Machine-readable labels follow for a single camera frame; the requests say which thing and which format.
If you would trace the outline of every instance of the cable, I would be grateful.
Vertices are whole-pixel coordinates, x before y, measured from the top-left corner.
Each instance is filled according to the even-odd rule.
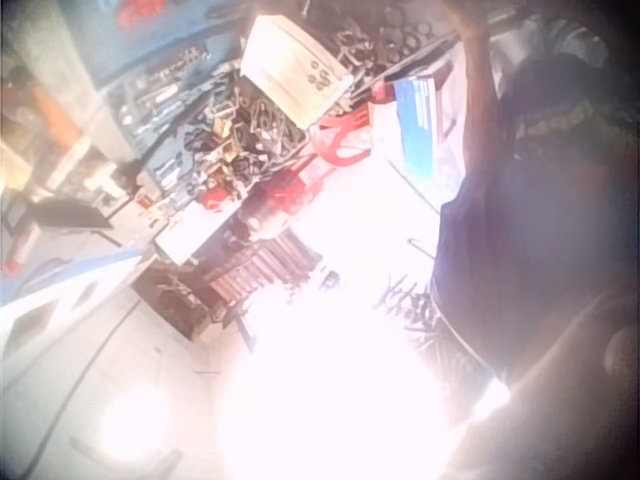
[[[120,329],[122,324],[131,316],[134,310],[138,308],[138,305],[140,305],[140,303],[141,303],[141,300],[138,300],[136,303],[133,304],[133,306],[129,310],[127,310],[127,313],[124,314],[124,317],[122,317],[122,320],[120,320],[116,324],[116,326],[113,327],[113,329],[111,329],[111,331],[109,332],[109,335],[106,336],[106,338],[102,341],[102,343],[100,344],[98,349],[95,351],[95,353],[93,354],[89,362],[85,365],[84,369],[78,376],[78,379],[75,381],[75,383],[71,387],[71,390],[69,390],[69,393],[67,394],[64,401],[60,405],[60,408],[58,408],[58,411],[54,415],[53,420],[51,420],[51,423],[49,424],[49,427],[47,428],[47,431],[45,432],[44,437],[42,437],[42,440],[38,445],[38,449],[36,450],[35,455],[29,462],[29,465],[27,465],[27,468],[22,473],[22,475],[18,477],[18,480],[28,480],[29,478],[31,478],[31,475],[33,474],[36,467],[40,463],[40,460],[42,460],[42,455],[44,455],[44,452],[47,449],[47,446],[49,445],[49,441],[51,440],[51,436],[53,435],[53,432],[58,426],[58,423],[60,423],[60,419],[62,418],[62,415],[64,414],[65,410],[69,406],[71,399],[78,391],[78,388],[80,388],[80,385],[82,385],[82,382],[87,376],[87,373],[89,372],[89,370],[91,369],[95,361],[97,360],[98,356],[100,356],[100,354],[105,349],[107,344],[111,341],[111,338]]]
[[[413,248],[418,250],[420,253],[425,254],[431,260],[435,261],[436,257],[434,255],[430,254],[429,252],[427,252],[425,249],[423,249],[421,246],[418,245],[418,242],[421,242],[421,241],[422,240],[418,240],[417,238],[407,238],[407,243],[409,245],[411,245]]]
[[[407,185],[409,185],[409,187],[411,188],[411,190],[413,191],[413,193],[415,193],[418,197],[420,197],[420,200],[422,200],[424,203],[427,204],[427,206],[434,211],[434,213],[438,216],[440,216],[440,210],[438,210],[436,207],[433,206],[433,204],[427,200],[427,197],[425,197],[422,193],[420,193],[420,191],[411,183],[411,181],[405,177],[402,172],[400,170],[398,170],[398,167],[396,167],[392,162],[387,162],[389,164],[389,166],[391,168],[393,168],[393,171],[396,172],[400,178],[402,178],[405,183]]]

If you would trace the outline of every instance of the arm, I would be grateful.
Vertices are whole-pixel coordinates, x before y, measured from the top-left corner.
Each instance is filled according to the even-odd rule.
[[[492,168],[504,155],[502,112],[498,103],[489,30],[477,0],[446,0],[445,6],[464,47],[467,63],[467,114],[463,150],[465,169]]]
[[[502,112],[489,57],[488,38],[463,38],[467,62],[464,166],[468,172],[494,167],[504,155]]]

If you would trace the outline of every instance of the red tool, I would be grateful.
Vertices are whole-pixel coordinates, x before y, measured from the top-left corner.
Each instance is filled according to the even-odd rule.
[[[223,210],[224,203],[230,200],[231,196],[229,195],[229,192],[220,185],[216,185],[200,196],[200,203],[202,206],[207,210],[213,210],[214,212]]]
[[[141,19],[158,15],[166,6],[166,0],[126,0],[118,13],[118,25],[128,30]]]
[[[338,149],[347,135],[369,124],[369,105],[367,104],[342,117],[325,117],[318,125],[311,127],[311,144],[316,153],[327,163],[336,167],[349,167],[368,158],[371,155],[371,149],[365,149],[351,157],[340,157]],[[327,128],[339,129],[330,143],[326,142],[322,134],[323,129]]]

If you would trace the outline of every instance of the hand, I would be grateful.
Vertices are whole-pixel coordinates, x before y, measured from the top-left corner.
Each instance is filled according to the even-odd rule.
[[[489,38],[489,28],[479,0],[444,0],[453,28],[463,40]]]

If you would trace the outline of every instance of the man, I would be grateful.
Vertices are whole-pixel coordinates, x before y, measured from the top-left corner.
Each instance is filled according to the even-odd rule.
[[[432,293],[512,392],[447,478],[602,478],[637,445],[634,92],[556,56],[500,103],[478,2],[446,4],[466,57],[466,177],[442,208]]]

